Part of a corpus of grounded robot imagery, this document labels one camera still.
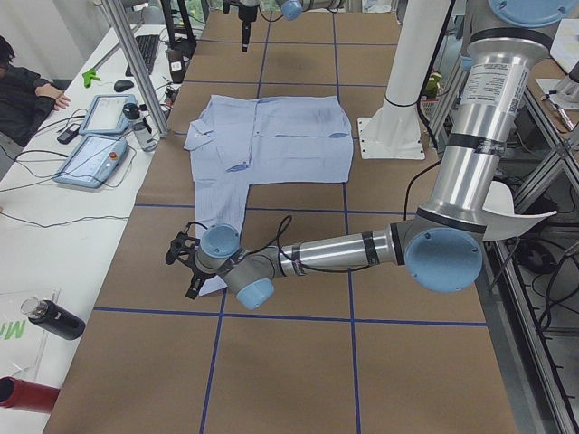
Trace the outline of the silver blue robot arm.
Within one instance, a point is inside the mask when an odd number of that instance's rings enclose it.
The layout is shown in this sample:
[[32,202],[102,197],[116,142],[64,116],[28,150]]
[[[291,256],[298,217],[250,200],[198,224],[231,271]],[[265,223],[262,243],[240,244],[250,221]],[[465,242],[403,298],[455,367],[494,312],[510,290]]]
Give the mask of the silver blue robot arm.
[[[302,14],[312,10],[324,9],[329,12],[336,12],[342,8],[345,1],[300,1],[300,0],[281,0],[275,4],[280,9],[281,18],[287,21],[293,21]],[[223,12],[228,14],[234,5],[237,8],[237,16],[242,22],[242,52],[247,52],[250,46],[252,24],[257,21],[258,14],[261,13],[261,1],[224,1]]]
[[486,207],[531,69],[546,58],[572,1],[477,1],[467,9],[470,69],[458,118],[430,198],[415,216],[380,231],[257,250],[240,242],[253,184],[328,180],[329,149],[337,171],[349,170],[352,139],[341,131],[335,98],[213,96],[190,125],[185,148],[195,181],[195,214],[204,226],[194,254],[195,288],[229,288],[254,309],[274,291],[273,280],[310,271],[350,272],[383,262],[404,265],[429,290],[468,287],[479,275],[483,241],[518,236],[536,217]]

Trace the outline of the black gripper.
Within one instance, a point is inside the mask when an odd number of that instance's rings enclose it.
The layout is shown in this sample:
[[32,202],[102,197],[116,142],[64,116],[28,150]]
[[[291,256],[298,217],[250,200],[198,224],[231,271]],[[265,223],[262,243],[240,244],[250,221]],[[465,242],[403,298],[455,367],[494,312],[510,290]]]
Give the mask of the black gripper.
[[249,27],[257,20],[259,0],[239,0],[238,17],[242,21],[242,52],[249,48]]
[[216,276],[211,270],[206,271],[199,268],[195,262],[190,265],[193,276],[191,278],[189,287],[185,292],[185,296],[189,299],[196,299],[199,292],[203,290],[203,287],[207,280],[214,278]]

